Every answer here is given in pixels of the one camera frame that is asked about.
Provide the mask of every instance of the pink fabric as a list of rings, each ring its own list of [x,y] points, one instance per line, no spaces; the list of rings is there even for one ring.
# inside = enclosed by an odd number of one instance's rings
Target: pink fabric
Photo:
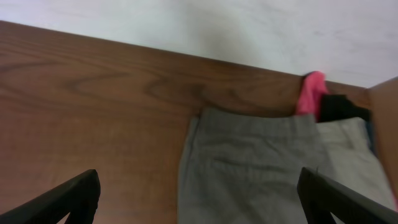
[[[304,80],[295,114],[314,114],[318,120],[320,101],[324,94],[329,94],[325,85],[325,74],[322,72],[312,72]]]

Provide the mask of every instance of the gray pants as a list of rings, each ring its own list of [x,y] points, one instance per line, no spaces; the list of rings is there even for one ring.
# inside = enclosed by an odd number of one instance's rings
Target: gray pants
[[[207,109],[185,143],[178,223],[307,223],[296,190],[302,167],[333,175],[313,116]]]

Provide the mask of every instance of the wooden surface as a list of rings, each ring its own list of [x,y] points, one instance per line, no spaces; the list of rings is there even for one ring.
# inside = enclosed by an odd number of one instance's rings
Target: wooden surface
[[[176,223],[177,168],[204,106],[292,114],[301,77],[0,22],[0,213],[87,170],[95,223]],[[362,88],[329,83],[368,107]]]
[[[398,78],[369,89],[377,153],[398,196]]]

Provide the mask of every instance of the light gray fabric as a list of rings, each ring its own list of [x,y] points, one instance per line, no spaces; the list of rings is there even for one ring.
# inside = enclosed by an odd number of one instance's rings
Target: light gray fabric
[[[178,223],[307,223],[296,189],[302,167],[333,176],[313,116],[207,109],[185,143]]]
[[[361,118],[318,123],[337,182],[363,196],[396,209],[394,195],[379,160],[369,150],[365,122]]]

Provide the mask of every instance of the white wall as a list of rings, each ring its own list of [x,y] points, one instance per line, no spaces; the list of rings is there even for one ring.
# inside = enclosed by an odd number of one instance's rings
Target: white wall
[[[398,71],[396,0],[0,0],[0,19],[363,87]]]

